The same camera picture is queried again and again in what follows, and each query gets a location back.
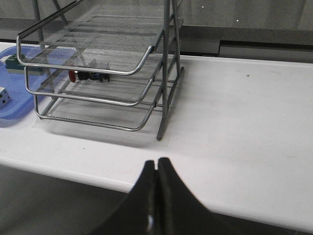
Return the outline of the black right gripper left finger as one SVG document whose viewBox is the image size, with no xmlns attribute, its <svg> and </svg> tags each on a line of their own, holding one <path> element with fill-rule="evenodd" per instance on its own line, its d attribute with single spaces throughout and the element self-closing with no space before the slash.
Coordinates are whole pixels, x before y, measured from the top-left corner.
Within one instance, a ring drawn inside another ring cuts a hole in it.
<svg viewBox="0 0 313 235">
<path fill-rule="evenodd" d="M 146 161 L 135 185 L 116 210 L 91 235 L 156 234 L 156 170 Z"/>
</svg>

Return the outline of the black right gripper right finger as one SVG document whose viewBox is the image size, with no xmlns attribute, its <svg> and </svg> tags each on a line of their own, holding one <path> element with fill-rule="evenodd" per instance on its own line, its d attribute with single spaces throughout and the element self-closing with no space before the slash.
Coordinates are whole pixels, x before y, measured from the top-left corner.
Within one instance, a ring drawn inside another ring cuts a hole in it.
<svg viewBox="0 0 313 235">
<path fill-rule="evenodd" d="M 189 190 L 168 158 L 158 160 L 167 235 L 305 235 L 306 232 L 208 210 Z"/>
</svg>

